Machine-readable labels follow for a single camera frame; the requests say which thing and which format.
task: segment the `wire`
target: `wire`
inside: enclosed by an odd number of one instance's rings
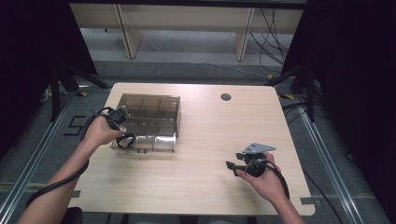
[[[273,39],[275,40],[275,42],[276,42],[276,44],[277,44],[277,47],[271,45],[269,42],[268,42],[268,44],[270,44],[270,46],[274,47],[275,49],[280,50],[280,54],[284,57],[284,56],[285,56],[284,53],[287,53],[287,52],[288,52],[288,48],[286,48],[286,47],[284,47],[282,44],[280,44],[279,39],[277,38],[275,14],[276,14],[276,9],[273,9],[273,10],[272,10],[272,21],[271,21],[271,25],[270,25],[269,22],[268,22],[268,20],[267,20],[267,18],[265,17],[264,11],[263,11],[263,9],[262,9],[262,16],[264,17],[265,23],[267,24],[268,31],[269,31],[268,35],[271,34],[271,36],[273,37]]]
[[[334,211],[335,216],[337,217],[338,221],[342,224],[343,220],[341,219],[340,215],[338,214],[337,210],[335,210],[334,206],[330,202],[329,198],[326,196],[326,194],[323,192],[323,190],[318,186],[318,184],[312,179],[312,177],[306,172],[305,169],[303,169],[303,173],[308,177],[308,179],[311,181],[311,183],[318,189],[320,194],[323,196],[324,200],[329,204],[330,208]]]
[[[174,60],[174,59],[171,59],[171,58],[167,57],[165,55],[165,53],[163,53],[163,51],[160,48],[158,48],[151,40],[149,40],[148,38],[146,38],[146,39],[151,44],[152,47],[154,47],[156,50],[158,50],[163,55],[163,57],[166,60],[171,61],[171,62],[175,62],[175,63],[191,63],[191,64],[209,64],[209,65],[218,66],[218,67],[230,68],[230,69],[233,69],[233,70],[235,70],[237,72],[240,72],[240,73],[246,73],[246,74],[250,74],[250,75],[255,75],[255,76],[259,76],[259,77],[262,77],[264,79],[267,79],[267,80],[271,80],[270,78],[265,77],[265,76],[263,76],[261,74],[243,71],[243,70],[240,70],[238,68],[235,68],[235,67],[232,67],[232,66],[229,66],[229,65],[218,64],[218,63],[192,63],[192,62],[187,62],[187,61],[183,61],[183,60]]]
[[[291,124],[292,122],[294,122],[294,121],[295,121],[298,117],[300,117],[303,113],[306,113],[306,110],[305,110],[304,112],[300,113],[299,115],[297,115],[296,117],[294,117],[293,119],[291,119],[291,120],[288,122],[288,125]]]

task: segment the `metal bar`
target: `metal bar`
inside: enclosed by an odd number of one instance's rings
[[[21,172],[20,177],[15,182],[6,199],[3,201],[0,208],[0,223],[7,223],[12,216],[12,213],[14,212],[17,204],[19,203],[21,196],[23,195],[27,185],[29,184],[29,181],[31,180],[36,168],[38,167],[45,152],[47,151],[50,141],[55,135],[59,124],[63,120],[65,110],[70,105],[74,96],[74,92],[66,94],[58,117],[56,118],[56,120],[52,121],[49,124],[49,127],[47,128],[46,132],[44,133],[37,147],[35,148],[35,151],[33,152],[23,171]]]
[[[298,103],[302,103],[303,99],[300,95],[295,95],[295,99]],[[350,223],[364,223],[361,213],[358,209],[358,206],[355,203],[355,200],[350,195],[347,186],[338,172],[335,163],[332,161],[332,156],[324,144],[318,129],[315,123],[311,122],[310,118],[303,113],[303,120],[305,123],[305,127],[308,130],[309,134],[314,141],[315,147],[318,150],[318,154],[323,162],[323,165],[326,169],[327,174],[329,175],[330,180],[332,181],[332,185],[334,186],[335,192],[337,193],[341,205],[343,205],[346,215],[349,219]]]

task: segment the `black cable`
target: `black cable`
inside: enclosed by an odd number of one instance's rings
[[[46,193],[52,191],[53,189],[57,189],[57,188],[59,188],[60,186],[63,186],[63,185],[65,185],[65,184],[67,184],[67,183],[70,183],[71,181],[73,181],[74,179],[76,179],[77,177],[79,177],[80,175],[82,175],[82,174],[87,170],[89,164],[90,164],[90,162],[87,161],[87,162],[85,163],[85,165],[84,165],[81,169],[79,169],[77,172],[75,172],[74,174],[72,174],[72,175],[70,175],[69,177],[67,177],[67,178],[65,178],[65,179],[63,179],[63,180],[60,180],[60,181],[58,181],[58,182],[56,182],[56,183],[54,183],[54,184],[48,185],[48,186],[44,187],[43,189],[40,189],[39,191],[37,191],[36,193],[34,193],[34,194],[29,198],[29,200],[27,201],[26,207],[28,207],[29,204],[32,203],[32,201],[34,201],[36,198],[40,197],[41,195],[46,194]]]
[[[338,221],[342,224],[343,220],[341,219],[340,215],[338,214],[338,212],[335,210],[334,206],[332,205],[332,203],[330,202],[329,198],[326,196],[326,194],[323,192],[323,190],[321,190],[321,188],[318,186],[318,184],[314,181],[314,179],[312,179],[312,177],[306,172],[305,169],[303,169],[304,174],[306,175],[306,177],[308,177],[308,179],[311,181],[311,183],[319,190],[320,194],[323,196],[324,200],[326,200],[326,202],[329,204],[330,208],[334,211],[335,215],[337,216]]]
[[[306,113],[306,110],[305,110],[304,112],[300,113],[299,115],[297,115],[296,117],[294,117],[292,120],[290,120],[290,121],[288,122],[288,125],[291,124],[292,122],[294,122],[294,121],[295,121],[298,117],[300,117],[303,113]]]
[[[274,54],[272,54],[270,51],[268,51],[268,49],[264,48],[262,46],[262,44],[259,43],[259,41],[257,41],[257,39],[254,37],[253,33],[250,33],[251,37],[253,37],[254,41],[257,43],[257,45],[259,45],[259,47],[265,52],[267,53],[267,55],[272,58],[274,61],[276,61],[277,63],[280,63],[283,65],[283,62],[280,61],[277,57],[274,56]]]
[[[285,177],[283,177],[283,175],[280,173],[280,171],[276,168],[276,166],[270,162],[267,161],[269,163],[271,163],[274,167],[269,166],[267,164],[264,164],[264,166],[268,169],[270,169],[272,172],[274,172],[274,174],[276,174],[276,176],[279,178],[280,183],[282,184],[283,190],[285,191],[285,195],[288,199],[290,199],[290,192],[289,192],[289,187],[288,187],[288,183],[286,183],[286,179]]]
[[[272,20],[271,25],[270,25],[270,23],[268,22],[267,18],[265,17],[264,11],[262,10],[262,16],[264,17],[265,23],[267,24],[269,34],[271,34],[271,36],[273,37],[273,39],[275,40],[275,42],[276,42],[277,45],[278,45],[278,48],[275,47],[275,46],[273,46],[273,47],[274,47],[275,49],[280,49],[280,50],[282,50],[282,51],[284,51],[284,52],[287,52],[287,51],[288,51],[288,48],[286,48],[286,47],[284,47],[282,44],[280,44],[280,42],[279,42],[279,40],[278,40],[278,38],[277,38],[277,33],[274,35],[274,32],[272,31],[273,25],[274,25],[275,31],[276,31],[275,14],[276,14],[276,11],[273,10],[273,20]]]
[[[96,118],[99,117],[99,116],[103,116],[103,115],[101,115],[101,113],[102,113],[103,111],[105,111],[105,110],[112,111],[113,109],[112,109],[111,107],[105,107],[105,108],[103,108],[103,109],[101,109],[101,110],[98,110],[98,111],[94,112],[93,115],[90,116],[90,118],[87,120],[87,122],[85,123],[85,125],[84,125],[84,127],[83,127],[83,130],[82,130],[82,132],[81,132],[80,141],[82,141],[82,140],[84,139],[85,133],[87,132],[87,130],[88,130],[88,128],[90,127],[90,125],[91,125],[91,123],[93,122],[93,120],[96,119]],[[104,117],[106,117],[107,123],[108,123],[109,126],[111,127],[111,125],[110,125],[111,122],[109,122],[110,119],[109,119],[107,116],[104,116]],[[51,185],[48,185],[48,186],[44,187],[43,189],[38,190],[36,193],[34,193],[34,194],[29,198],[29,200],[28,200],[27,203],[26,203],[26,207],[28,207],[29,204],[32,203],[32,201],[34,201],[36,198],[40,197],[41,195],[46,194],[46,193],[50,192],[50,191],[53,190],[53,189],[57,189],[57,188],[59,188],[60,186],[63,186],[63,185],[65,185],[65,184],[67,184],[67,183],[70,183],[71,181],[73,181],[74,179],[76,179],[77,177],[79,177],[80,175],[82,175],[82,174],[87,170],[89,164],[90,164],[90,161],[87,161],[87,162],[84,164],[84,166],[82,166],[77,172],[75,172],[74,174],[70,175],[69,177],[67,177],[67,178],[65,178],[65,179],[63,179],[63,180],[60,180],[60,181],[58,181],[58,182],[56,182],[56,183],[53,183],[53,184],[51,184]]]

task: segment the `floor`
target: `floor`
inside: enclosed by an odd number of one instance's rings
[[[153,74],[161,73],[163,72],[161,71],[162,64],[166,64],[166,67],[182,67],[183,64],[187,64],[189,68],[216,68],[216,71],[219,71],[219,76],[220,73],[235,72],[239,74],[235,75],[238,78],[265,80],[268,75],[278,75],[277,72],[267,71],[268,69],[275,71],[281,69],[281,64],[268,56],[260,55],[260,48],[251,36],[247,44],[244,61],[238,62],[234,54],[232,34],[149,31],[145,32],[136,57],[128,60],[119,31],[108,30],[105,32],[104,30],[81,29],[81,32],[98,68],[99,76],[107,82],[128,80],[131,69],[126,66],[131,63],[137,66],[133,69],[135,73],[138,73],[136,71],[146,71],[148,68],[152,69],[150,72]],[[260,34],[254,36],[260,42],[263,41]],[[291,40],[292,35],[278,36],[279,43],[286,48]],[[269,48],[269,50],[282,61],[278,49]],[[134,81],[137,81],[140,77],[138,74],[134,74],[134,78]],[[280,99],[282,105],[290,105],[302,100],[299,99],[299,96],[289,97],[288,86],[291,82],[292,79],[289,79],[276,87],[282,98]],[[260,84],[256,79],[252,80],[252,83]],[[80,80],[79,84],[89,85],[84,80]],[[89,96],[70,100],[70,107],[75,110],[94,107],[103,104],[108,96],[108,91],[99,91],[91,87],[85,90],[90,93]],[[64,102],[68,102],[68,98],[70,97],[67,94],[63,96]],[[346,158],[347,150],[332,126],[331,119],[325,113],[324,107],[316,105],[315,112],[316,120],[312,125],[308,121],[303,108],[295,107],[290,111],[285,110],[285,118],[289,124],[301,164],[308,173],[306,180],[312,193],[313,203],[317,208],[317,212],[312,217],[304,217],[305,222],[389,223],[375,196],[362,178],[359,169],[352,160]],[[70,113],[70,111],[66,111],[64,120],[60,121],[59,127],[56,127],[53,133],[49,133],[47,127],[52,125],[48,120],[50,102],[43,102],[43,105],[35,112],[34,119],[28,125],[29,128],[19,145],[10,150],[0,162],[0,199],[4,201],[9,196],[14,183],[19,181],[20,174],[24,172],[25,165],[30,162],[31,156],[35,154],[38,148],[45,144],[49,145],[49,149],[43,152],[42,161],[36,165],[29,184],[25,189],[22,188],[24,193],[18,199],[20,202],[11,208],[14,211],[9,217],[9,223],[14,223],[17,220],[29,195],[40,189],[48,180],[50,174],[53,174],[57,167],[62,164],[64,158],[67,158],[66,155],[72,152],[68,151],[64,154],[51,149],[60,147],[64,130],[67,130],[69,124],[67,116],[70,116]],[[43,135],[50,136],[52,140],[49,143],[40,142]],[[73,148],[77,142],[77,140],[71,140],[68,143],[62,142],[62,148],[68,146]],[[107,214],[84,214],[84,217],[86,223],[120,223],[121,220],[120,214],[111,216]],[[257,220],[258,223],[280,223],[276,216],[257,217]]]

